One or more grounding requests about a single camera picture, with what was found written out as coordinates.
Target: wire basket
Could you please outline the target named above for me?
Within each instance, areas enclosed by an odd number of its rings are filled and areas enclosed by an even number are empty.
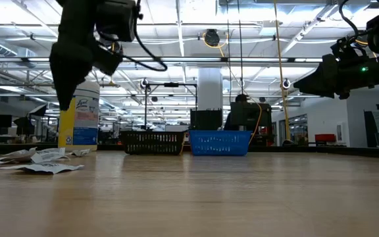
[[[130,155],[179,155],[184,145],[185,132],[121,133],[125,152]]]
[[[251,131],[190,131],[194,155],[244,156],[248,153]]]

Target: table surface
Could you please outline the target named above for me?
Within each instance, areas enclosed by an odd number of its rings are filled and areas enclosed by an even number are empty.
[[[0,236],[379,236],[379,159],[129,156],[0,170]]]

